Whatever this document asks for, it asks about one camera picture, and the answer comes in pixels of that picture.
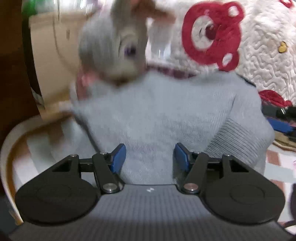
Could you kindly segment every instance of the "purple eye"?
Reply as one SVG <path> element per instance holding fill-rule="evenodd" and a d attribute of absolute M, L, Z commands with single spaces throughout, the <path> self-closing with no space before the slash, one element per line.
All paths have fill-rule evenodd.
<path fill-rule="evenodd" d="M 124 49 L 124 56 L 134 57 L 136 55 L 137 49 L 135 46 L 129 46 Z"/>

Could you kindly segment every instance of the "blue gripper pad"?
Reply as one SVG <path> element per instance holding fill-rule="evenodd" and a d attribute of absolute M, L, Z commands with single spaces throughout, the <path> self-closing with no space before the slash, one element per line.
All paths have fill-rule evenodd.
<path fill-rule="evenodd" d="M 119 173 L 122 165 L 126 159 L 126 146 L 123 145 L 117 153 L 113 156 L 113 162 L 110 165 L 110 171 L 112 173 Z"/>
<path fill-rule="evenodd" d="M 185 151 L 178 145 L 175 146 L 175 158 L 181 170 L 189 172 L 189 160 Z"/>
<path fill-rule="evenodd" d="M 285 134 L 293 131 L 293 127 L 291 127 L 290 124 L 287 122 L 273 118 L 267 118 L 267 120 L 275 131 L 279 131 Z"/>

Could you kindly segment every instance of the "white logo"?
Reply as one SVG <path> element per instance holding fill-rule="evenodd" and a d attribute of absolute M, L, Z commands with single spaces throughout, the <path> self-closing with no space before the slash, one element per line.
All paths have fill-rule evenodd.
<path fill-rule="evenodd" d="M 154 191 L 154 188 L 148 188 L 147 189 L 147 192 L 153 192 Z"/>

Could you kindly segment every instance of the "dark brown background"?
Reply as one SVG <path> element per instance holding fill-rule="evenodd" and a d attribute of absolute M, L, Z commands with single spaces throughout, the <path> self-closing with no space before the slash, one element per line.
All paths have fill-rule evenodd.
<path fill-rule="evenodd" d="M 21 5 L 0 0 L 0 145 L 14 126 L 39 114 L 24 62 Z"/>

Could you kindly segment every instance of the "sweater sleeve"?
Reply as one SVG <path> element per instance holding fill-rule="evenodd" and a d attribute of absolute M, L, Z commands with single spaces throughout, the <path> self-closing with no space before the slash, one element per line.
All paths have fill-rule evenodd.
<path fill-rule="evenodd" d="M 261 112 L 259 94 L 251 85 L 237 90 L 229 116 L 205 152 L 212 157 L 234 155 L 263 174 L 266 150 L 274 140 L 274 131 Z"/>

